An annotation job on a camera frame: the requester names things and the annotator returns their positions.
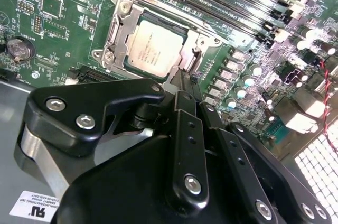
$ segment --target hole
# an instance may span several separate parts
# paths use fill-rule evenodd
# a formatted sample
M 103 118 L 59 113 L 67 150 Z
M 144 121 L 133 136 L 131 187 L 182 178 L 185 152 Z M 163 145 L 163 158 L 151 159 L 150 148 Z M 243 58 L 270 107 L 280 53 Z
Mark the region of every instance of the hole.
M 245 165 L 245 162 L 242 160 L 242 158 L 237 158 L 237 161 L 239 162 L 239 164 Z
M 189 141 L 191 144 L 196 144 L 196 140 L 194 139 L 194 137 L 189 136 L 189 137 L 188 137 L 188 141 Z
M 233 141 L 230 141 L 230 145 L 232 145 L 233 147 L 237 147 L 237 144 Z
M 184 93 L 183 97 L 187 100 L 191 100 L 191 96 L 189 94 Z

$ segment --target cable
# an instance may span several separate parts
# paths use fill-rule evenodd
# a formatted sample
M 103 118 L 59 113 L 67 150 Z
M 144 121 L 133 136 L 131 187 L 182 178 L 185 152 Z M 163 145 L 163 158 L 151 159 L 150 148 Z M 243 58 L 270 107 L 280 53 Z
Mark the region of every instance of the cable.
M 325 109 L 324 109 L 324 115 L 323 115 L 323 135 L 325 136 L 326 141 L 328 142 L 329 146 L 332 148 L 332 151 L 334 151 L 338 155 L 338 150 L 333 145 L 331 140 L 328 138 L 328 133 L 327 133 L 327 130 L 328 130 L 327 117 L 329 114 L 328 100 L 330 98 L 328 89 L 330 87 L 331 82 L 330 82 L 330 72 L 325 67 L 324 60 L 321 61 L 321 68 L 324 70 L 324 77 L 325 77 L 325 98 L 324 98 Z

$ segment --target electronic component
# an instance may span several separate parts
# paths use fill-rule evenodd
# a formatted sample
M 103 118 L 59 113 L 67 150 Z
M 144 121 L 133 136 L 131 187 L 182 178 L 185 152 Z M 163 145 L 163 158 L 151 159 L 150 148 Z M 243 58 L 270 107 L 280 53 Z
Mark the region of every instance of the electronic component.
M 256 63 L 251 64 L 249 66 L 249 70 L 252 72 L 252 75 L 254 76 L 260 76 L 262 74 L 262 69 Z
M 266 116 L 266 118 L 270 121 L 270 122 L 272 122 L 273 120 L 275 120 L 275 115 L 274 115 L 274 113 L 272 113 L 272 111 L 270 110 L 270 109 L 268 109 L 268 108 L 265 108 L 264 109 L 264 114 L 265 114 L 265 116 Z
M 235 74 L 234 72 L 229 72 L 225 69 L 221 69 L 219 71 L 219 76 L 226 80 L 232 80 L 237 77 L 237 74 Z
M 267 21 L 264 23 L 263 29 L 268 31 L 270 33 L 271 38 L 278 43 L 283 43 L 291 35 L 286 30 L 276 27 L 272 23 Z
M 212 97 L 209 97 L 209 96 L 206 96 L 204 98 L 204 101 L 207 102 L 208 104 L 211 104 L 211 105 L 213 105 L 215 103 L 215 99 L 212 98 Z
M 289 62 L 286 63 L 279 77 L 286 85 L 292 83 L 297 88 L 303 85 L 302 81 L 306 81 L 308 79 L 308 76 L 301 69 L 295 68 Z
M 247 93 L 247 95 L 245 96 L 246 100 L 252 100 L 254 98 L 253 94 Z
M 322 51 L 326 52 L 328 55 L 333 55 L 336 52 L 336 48 L 329 43 L 323 42 L 319 47 Z
M 227 98 L 226 99 L 226 105 L 227 105 L 228 108 L 234 109 L 234 108 L 236 108 L 236 100 L 233 99 L 233 98 Z
M 308 41 L 303 40 L 301 38 L 293 38 L 292 44 L 300 51 L 309 48 L 310 46 L 310 43 Z
M 315 30 L 312 30 L 308 27 L 303 27 L 303 29 L 301 31 L 301 36 L 306 38 L 306 39 L 314 40 L 317 36 L 317 33 L 316 33 Z
M 207 49 L 222 44 L 211 26 L 201 26 L 199 19 L 159 0 L 111 2 L 115 11 L 105 47 L 91 55 L 103 68 L 124 77 L 152 76 L 166 82 L 177 67 L 193 74 Z
M 255 81 L 253 80 L 253 78 L 251 78 L 251 76 L 247 74 L 242 77 L 242 81 L 247 87 L 251 87 L 255 84 Z
M 337 76 L 338 74 L 338 58 L 330 56 L 325 60 L 325 67 L 330 72 L 330 75 Z
M 234 92 L 235 92 L 238 99 L 244 98 L 244 96 L 246 94 L 245 90 L 241 86 L 235 87 Z
M 7 52 L 16 62 L 25 62 L 35 56 L 33 43 L 23 36 L 15 36 L 7 41 Z
M 208 91 L 208 94 L 217 97 L 217 96 L 221 95 L 221 91 L 219 89 L 217 89 L 217 88 L 210 87 L 209 91 Z
M 271 105 L 273 103 L 272 99 L 270 98 L 270 95 L 266 91 L 262 91 L 261 95 L 267 105 Z
M 219 79 L 218 77 L 214 78 L 213 85 L 218 87 L 219 89 L 227 89 L 231 86 L 231 83 L 228 81 Z
M 313 133 L 318 130 L 317 122 L 309 115 L 301 112 L 297 105 L 287 97 L 283 97 L 276 105 L 275 112 L 286 127 L 299 133 Z
M 317 93 L 310 94 L 304 88 L 299 88 L 293 94 L 293 99 L 298 103 L 302 110 L 310 116 L 320 118 L 324 113 L 325 105 L 318 100 Z
M 247 55 L 241 51 L 238 51 L 236 49 L 233 49 L 233 51 L 230 53 L 230 55 L 234 58 L 234 59 L 237 59 L 237 60 L 240 60 L 240 61 L 246 61 L 246 60 L 249 60 L 250 59 L 250 55 Z
M 224 63 L 224 65 L 225 65 L 226 68 L 233 70 L 233 71 L 238 71 L 238 70 L 243 69 L 242 64 L 236 63 L 236 62 L 231 61 L 231 60 L 226 61 Z
M 88 66 L 81 66 L 79 69 L 70 68 L 68 71 L 68 77 L 66 79 L 66 85 L 72 85 L 77 83 L 91 83 L 119 80 L 118 78 L 108 75 L 106 73 L 99 72 L 91 69 Z

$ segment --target label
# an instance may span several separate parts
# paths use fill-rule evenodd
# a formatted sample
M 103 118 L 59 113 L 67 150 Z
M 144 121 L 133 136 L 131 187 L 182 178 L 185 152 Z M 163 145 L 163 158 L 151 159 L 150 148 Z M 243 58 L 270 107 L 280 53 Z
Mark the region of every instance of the label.
M 10 215 L 51 222 L 59 207 L 59 199 L 30 191 L 23 191 Z

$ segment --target screw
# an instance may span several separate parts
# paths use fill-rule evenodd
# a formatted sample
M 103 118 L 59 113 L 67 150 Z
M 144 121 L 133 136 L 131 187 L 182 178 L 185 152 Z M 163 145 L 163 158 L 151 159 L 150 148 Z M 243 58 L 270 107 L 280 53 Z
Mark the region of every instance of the screw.
M 113 59 L 113 54 L 111 53 L 111 52 L 107 52 L 106 54 L 105 54 L 105 60 L 107 60 L 107 61 L 111 61 L 112 59 Z
M 52 111 L 62 111 L 65 109 L 65 103 L 57 98 L 52 98 L 46 101 L 46 106 Z
M 76 119 L 76 124 L 82 129 L 91 130 L 95 127 L 95 120 L 91 116 L 80 115 Z
M 128 2 L 121 2 L 120 3 L 120 11 L 123 14 L 127 14 L 130 11 L 130 4 Z
M 313 211 L 304 203 L 301 204 L 303 211 L 305 212 L 305 214 L 310 218 L 310 219 L 314 219 L 315 218 L 315 214 L 313 214 Z
M 244 132 L 243 128 L 240 125 L 235 125 L 236 129 L 241 133 Z
M 206 108 L 207 108 L 209 111 L 214 111 L 214 108 L 213 108 L 210 104 L 207 104 L 207 105 L 206 105 Z
M 261 200 L 256 200 L 256 208 L 260 215 L 264 217 L 266 220 L 271 220 L 273 218 L 273 215 L 271 214 L 271 210 L 268 208 L 268 206 L 262 202 Z
M 40 74 L 38 71 L 33 71 L 32 74 L 31 74 L 32 78 L 33 79 L 38 79 L 40 78 Z
M 200 182 L 191 175 L 185 177 L 184 185 L 191 194 L 198 195 L 202 191 Z
M 160 88 L 157 85 L 152 85 L 152 89 L 156 92 L 160 92 Z
M 319 214 L 320 217 L 322 217 L 324 220 L 327 219 L 326 213 L 323 211 L 322 208 L 320 208 L 319 206 L 317 206 L 315 204 L 315 209 L 317 210 L 317 212 L 318 212 L 318 214 Z

